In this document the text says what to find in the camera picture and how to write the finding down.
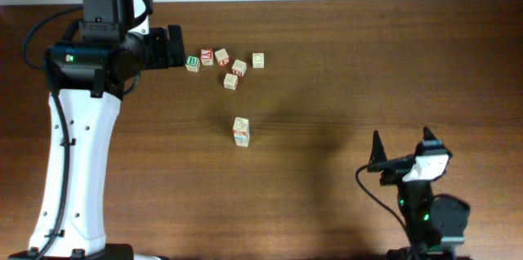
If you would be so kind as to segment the wooden block number 5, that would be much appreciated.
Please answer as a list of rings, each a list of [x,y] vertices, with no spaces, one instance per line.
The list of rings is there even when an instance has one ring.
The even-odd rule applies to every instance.
[[[214,56],[217,60],[217,63],[219,64],[219,66],[225,66],[230,63],[230,56],[228,55],[225,48],[216,50],[214,52]]]

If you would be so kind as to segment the wooden block letter M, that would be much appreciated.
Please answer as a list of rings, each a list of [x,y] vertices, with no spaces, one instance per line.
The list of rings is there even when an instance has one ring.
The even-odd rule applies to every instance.
[[[224,88],[235,90],[239,82],[239,77],[236,74],[226,74],[223,85]]]

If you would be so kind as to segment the wooden block red I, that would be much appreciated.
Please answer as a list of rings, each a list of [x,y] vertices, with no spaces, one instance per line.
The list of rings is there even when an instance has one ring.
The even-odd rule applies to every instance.
[[[245,118],[236,117],[232,131],[236,145],[248,147],[250,141],[249,121]]]

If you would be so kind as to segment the red Y wooden block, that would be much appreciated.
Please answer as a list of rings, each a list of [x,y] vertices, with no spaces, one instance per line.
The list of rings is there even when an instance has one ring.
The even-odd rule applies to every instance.
[[[200,60],[202,65],[213,65],[214,56],[212,49],[202,49],[200,51]]]

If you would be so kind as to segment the wooden block apple A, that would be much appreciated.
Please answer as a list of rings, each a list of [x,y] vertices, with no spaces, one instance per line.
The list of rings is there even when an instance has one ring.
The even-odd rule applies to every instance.
[[[253,68],[263,69],[265,67],[265,57],[263,53],[253,53]]]

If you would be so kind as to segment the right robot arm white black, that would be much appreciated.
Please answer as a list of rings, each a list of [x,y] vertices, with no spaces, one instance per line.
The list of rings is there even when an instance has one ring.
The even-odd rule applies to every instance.
[[[471,207],[447,194],[434,194],[431,184],[446,174],[452,153],[429,128],[411,155],[388,159],[379,133],[373,133],[365,169],[380,173],[381,186],[396,186],[397,204],[409,246],[387,251],[386,259],[456,259],[464,244]]]

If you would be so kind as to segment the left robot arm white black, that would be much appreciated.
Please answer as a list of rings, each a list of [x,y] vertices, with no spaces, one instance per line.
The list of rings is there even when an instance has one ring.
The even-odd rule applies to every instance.
[[[141,73],[185,62],[179,25],[152,28],[154,0],[83,0],[82,17],[44,54],[51,144],[37,225],[18,259],[138,260],[106,240],[103,199],[110,138]]]

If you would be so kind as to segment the wooden block number 8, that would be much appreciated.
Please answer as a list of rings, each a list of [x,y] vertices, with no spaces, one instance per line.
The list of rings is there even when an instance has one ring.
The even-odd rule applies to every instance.
[[[235,60],[234,64],[231,67],[232,74],[235,74],[239,77],[243,77],[247,71],[247,63],[241,60]]]

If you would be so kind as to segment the green B wooden block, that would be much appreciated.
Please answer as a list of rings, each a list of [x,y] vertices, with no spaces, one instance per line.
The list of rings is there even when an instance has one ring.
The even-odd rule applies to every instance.
[[[186,58],[186,69],[191,72],[198,72],[200,68],[200,59],[197,56],[188,56]]]

